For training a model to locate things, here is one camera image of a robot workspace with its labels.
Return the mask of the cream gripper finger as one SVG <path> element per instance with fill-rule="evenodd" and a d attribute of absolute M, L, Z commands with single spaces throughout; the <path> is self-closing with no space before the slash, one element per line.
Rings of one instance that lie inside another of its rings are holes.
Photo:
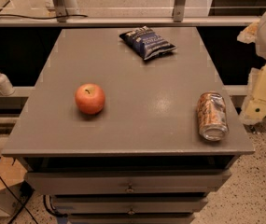
<path fill-rule="evenodd" d="M 257 30 L 259 27 L 259 22 L 255 21 L 246 26 L 243 31 L 240 32 L 237 36 L 237 40 L 245 43 L 245 44 L 250 44 L 254 43 L 257 38 Z"/>
<path fill-rule="evenodd" d="M 246 90 L 239 118 L 245 125 L 255 125 L 266 117 L 266 64 L 251 69 Z"/>

